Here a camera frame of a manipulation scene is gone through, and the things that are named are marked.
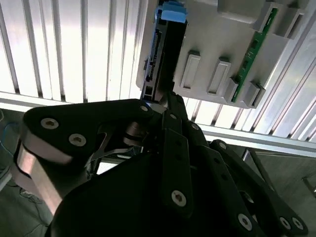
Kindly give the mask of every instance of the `white louvered panel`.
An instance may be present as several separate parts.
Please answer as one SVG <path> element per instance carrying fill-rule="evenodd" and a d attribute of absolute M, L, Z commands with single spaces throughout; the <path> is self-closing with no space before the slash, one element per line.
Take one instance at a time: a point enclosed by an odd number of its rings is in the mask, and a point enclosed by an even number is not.
<path fill-rule="evenodd" d="M 197 124 L 211 125 L 218 107 L 219 104 L 202 101 L 195 122 Z"/>
<path fill-rule="evenodd" d="M 238 107 L 223 105 L 221 112 L 216 120 L 216 127 L 231 128 L 236 115 L 239 111 Z"/>
<path fill-rule="evenodd" d="M 36 57 L 39 70 L 39 80 L 43 98 L 52 99 L 48 58 L 46 53 L 46 35 L 43 29 L 43 13 L 41 1 L 30 0 L 30 12 L 33 24 L 34 43 L 36 45 Z"/>
<path fill-rule="evenodd" d="M 139 0 L 128 1 L 128 11 L 126 20 L 127 23 L 125 31 L 125 48 L 119 95 L 120 99 L 128 99 L 130 97 L 139 3 Z"/>
<path fill-rule="evenodd" d="M 81 1 L 59 0 L 62 75 L 67 102 L 83 102 Z"/>
<path fill-rule="evenodd" d="M 125 0 L 111 2 L 108 100 L 118 100 L 120 95 L 127 6 Z"/>
<path fill-rule="evenodd" d="M 20 93 L 23 95 L 38 96 L 22 2 L 22 0 L 1 0 L 0 4 Z"/>
<path fill-rule="evenodd" d="M 308 110 L 313 110 L 313 108 L 310 108 L 310 106 L 313 105 L 309 105 L 306 102 L 313 101 L 315 98 L 315 88 L 313 86 L 316 78 L 315 65 L 316 59 L 313 61 L 311 67 L 303 77 L 302 86 L 300 86 L 298 88 L 298 92 L 295 93 L 295 98 L 288 101 L 289 105 L 286 106 L 284 116 L 280 119 L 278 126 L 273 131 L 274 136 L 287 137 L 297 121 L 304 120 L 302 115 L 306 116 L 309 113 Z"/>
<path fill-rule="evenodd" d="M 304 75 L 316 57 L 315 32 L 316 23 L 313 24 L 311 31 L 306 36 L 302 47 L 287 70 L 282 82 L 276 90 L 275 95 L 272 97 L 269 105 L 265 109 L 257 126 L 255 127 L 255 132 L 263 134 L 270 133 L 278 118 L 283 115 L 282 111 L 285 108 L 286 103 L 291 100 L 291 96 L 295 93 L 296 88 L 300 86 L 301 81 L 305 80 Z"/>
<path fill-rule="evenodd" d="M 86 94 L 88 102 L 107 96 L 110 0 L 87 1 Z"/>

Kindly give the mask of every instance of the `metal slat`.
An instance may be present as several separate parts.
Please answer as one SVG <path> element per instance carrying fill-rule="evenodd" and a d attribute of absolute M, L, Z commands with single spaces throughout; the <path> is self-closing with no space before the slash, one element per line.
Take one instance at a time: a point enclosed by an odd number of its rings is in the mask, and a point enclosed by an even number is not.
<path fill-rule="evenodd" d="M 194 111 L 196 109 L 198 102 L 199 102 L 199 100 L 196 100 L 196 99 L 192 99 L 192 98 L 188 99 L 188 102 L 186 105 L 188 119 L 190 119 L 190 120 L 192 119 L 192 116 L 194 114 Z"/>
<path fill-rule="evenodd" d="M 308 113 L 306 110 L 309 110 L 308 108 L 310 107 L 310 104 L 307 102 L 313 101 L 315 97 L 315 65 L 316 59 L 303 77 L 303 85 L 299 86 L 295 97 L 293 100 L 289 100 L 288 105 L 285 107 L 284 116 L 280 119 L 278 126 L 273 132 L 274 136 L 287 137 L 297 121 L 304 120 L 301 116 Z"/>
<path fill-rule="evenodd" d="M 266 107 L 262 117 L 255 127 L 254 132 L 269 134 L 278 118 L 284 115 L 282 113 L 286 103 L 291 100 L 292 95 L 295 96 L 296 88 L 300 86 L 302 81 L 304 81 L 304 75 L 316 57 L 315 33 L 316 23 L 313 24 L 311 31 L 306 36 L 300 50 L 276 90 L 275 96 L 272 97 L 269 105 Z"/>
<path fill-rule="evenodd" d="M 19 91 L 38 96 L 27 23 L 22 0 L 0 0 L 6 32 L 10 43 Z"/>
<path fill-rule="evenodd" d="M 242 132 L 232 129 L 199 125 L 208 141 L 221 139 L 236 146 L 316 157 L 316 143 L 295 141 L 271 135 Z"/>
<path fill-rule="evenodd" d="M 237 123 L 235 125 L 235 130 L 242 130 L 244 124 L 246 123 L 248 116 L 250 115 L 250 112 L 253 109 L 248 110 L 242 110 L 240 117 L 237 120 Z"/>
<path fill-rule="evenodd" d="M 34 44 L 36 45 L 36 57 L 39 70 L 39 80 L 43 98 L 52 99 L 50 75 L 47 58 L 46 35 L 44 29 L 44 18 L 42 15 L 41 1 L 30 0 L 30 12 L 32 28 L 34 32 Z"/>
<path fill-rule="evenodd" d="M 310 124 L 310 121 L 314 119 L 315 115 L 316 115 L 316 97 L 314 98 L 314 100 L 312 100 L 310 105 L 307 107 L 307 109 L 304 111 L 304 113 L 298 120 L 297 124 L 294 126 L 293 130 L 290 133 L 291 138 L 302 140 L 302 137 L 305 137 L 305 134 L 307 132 L 310 132 L 309 131 L 310 129 L 313 129 L 312 127 L 309 127 L 309 129 L 306 130 L 306 128 Z"/>
<path fill-rule="evenodd" d="M 265 111 L 265 108 L 271 103 L 271 98 L 275 95 L 284 75 L 293 63 L 294 58 L 296 58 L 297 52 L 302 46 L 306 36 L 309 34 L 309 31 L 316 19 L 315 2 L 309 1 L 306 9 L 308 9 L 308 11 L 302 18 L 302 25 L 297 33 L 297 37 L 287 43 L 276 67 L 272 71 L 266 85 L 264 86 L 266 93 L 264 94 L 258 107 L 251 110 L 249 113 L 249 116 L 242 127 L 243 131 L 250 131 L 254 126 L 256 126 L 256 120 L 260 119 L 262 113 Z"/>
<path fill-rule="evenodd" d="M 107 97 L 110 0 L 87 1 L 86 93 L 88 102 Z"/>
<path fill-rule="evenodd" d="M 222 110 L 215 122 L 215 126 L 223 127 L 223 128 L 231 128 L 238 111 L 239 111 L 238 107 L 223 105 Z"/>
<path fill-rule="evenodd" d="M 310 122 L 306 125 L 300 136 L 298 137 L 301 141 L 306 141 L 309 135 L 312 135 L 310 141 L 313 141 L 313 136 L 316 128 L 316 115 L 310 120 Z"/>
<path fill-rule="evenodd" d="M 202 101 L 195 122 L 204 125 L 211 125 L 218 107 L 219 104 L 217 103 Z"/>
<path fill-rule="evenodd" d="M 1 71 L 1 87 L 0 91 L 14 93 L 14 85 L 11 77 L 11 71 L 8 64 L 7 55 L 4 48 L 3 34 L 6 34 L 4 26 L 0 27 L 0 71 Z"/>
<path fill-rule="evenodd" d="M 41 21 L 44 31 L 44 39 L 46 43 L 46 53 L 48 60 L 48 69 L 50 76 L 51 93 L 53 100 L 61 100 L 61 87 L 60 81 L 62 80 L 62 70 L 60 62 L 60 71 L 58 70 L 58 57 L 61 57 L 59 45 L 59 12 L 57 8 L 54 8 L 51 0 L 39 1 L 41 11 Z"/>
<path fill-rule="evenodd" d="M 127 23 L 125 31 L 125 48 L 123 57 L 122 80 L 120 86 L 120 99 L 128 99 L 132 80 L 134 61 L 134 48 L 136 40 L 137 17 L 140 0 L 128 2 Z"/>
<path fill-rule="evenodd" d="M 125 0 L 111 2 L 108 100 L 120 97 L 127 6 Z"/>
<path fill-rule="evenodd" d="M 67 102 L 83 102 L 81 1 L 59 0 L 62 74 Z"/>

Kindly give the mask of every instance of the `blue connector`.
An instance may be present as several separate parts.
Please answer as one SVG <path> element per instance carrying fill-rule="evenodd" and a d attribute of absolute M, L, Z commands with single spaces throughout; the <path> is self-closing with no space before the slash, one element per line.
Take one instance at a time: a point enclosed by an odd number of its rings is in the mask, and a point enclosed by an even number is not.
<path fill-rule="evenodd" d="M 181 3 L 176 1 L 165 1 L 162 6 L 157 7 L 155 19 L 157 19 L 158 11 L 161 10 L 161 19 L 166 21 L 174 21 L 185 23 L 187 17 L 187 10 Z"/>

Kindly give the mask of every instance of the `metal frame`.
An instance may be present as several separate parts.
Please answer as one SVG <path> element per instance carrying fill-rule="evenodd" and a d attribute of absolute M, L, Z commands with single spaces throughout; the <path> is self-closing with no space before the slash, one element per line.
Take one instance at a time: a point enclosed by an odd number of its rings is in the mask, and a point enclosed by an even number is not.
<path fill-rule="evenodd" d="M 203 133 L 208 141 L 221 139 L 231 145 L 290 153 L 313 158 L 316 157 L 316 143 L 200 124 L 199 126 L 203 130 Z"/>

